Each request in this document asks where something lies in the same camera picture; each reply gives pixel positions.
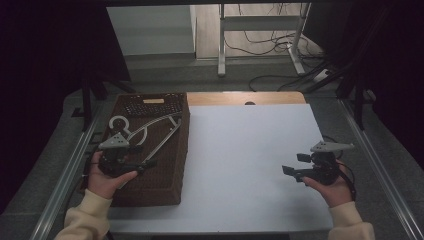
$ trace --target wall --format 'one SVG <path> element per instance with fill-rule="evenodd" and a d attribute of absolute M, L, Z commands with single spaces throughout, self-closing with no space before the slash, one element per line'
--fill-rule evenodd
<path fill-rule="evenodd" d="M 190 6 L 109 7 L 123 55 L 194 53 Z"/>

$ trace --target sleeve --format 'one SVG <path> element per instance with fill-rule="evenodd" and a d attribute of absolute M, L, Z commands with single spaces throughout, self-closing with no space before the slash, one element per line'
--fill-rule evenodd
<path fill-rule="evenodd" d="M 374 240 L 374 228 L 363 222 L 356 209 L 355 202 L 348 202 L 330 208 L 333 217 L 333 229 L 328 234 L 329 240 Z"/>
<path fill-rule="evenodd" d="M 55 239 L 103 239 L 109 230 L 107 212 L 112 199 L 102 198 L 88 189 L 81 204 L 70 208 L 65 217 L 65 228 Z"/>

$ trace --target box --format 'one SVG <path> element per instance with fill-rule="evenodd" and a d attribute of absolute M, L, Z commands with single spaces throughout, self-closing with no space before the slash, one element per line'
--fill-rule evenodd
<path fill-rule="evenodd" d="M 112 202 L 113 207 L 143 207 L 176 205 L 181 202 L 184 165 L 188 150 L 190 111 L 186 93 L 164 94 L 123 94 L 118 95 L 112 115 L 123 116 L 128 120 L 129 132 L 134 132 L 146 123 L 164 115 L 181 112 L 181 126 L 153 156 L 157 166 L 147 169 L 142 175 L 118 189 Z M 115 117 L 112 126 L 108 122 L 103 140 L 117 132 L 128 137 L 125 121 Z M 160 120 L 147 127 L 147 137 L 140 145 L 141 152 L 131 153 L 127 163 L 140 164 L 174 128 L 170 119 Z M 144 131 L 135 134 L 129 142 L 131 146 L 142 141 Z"/>

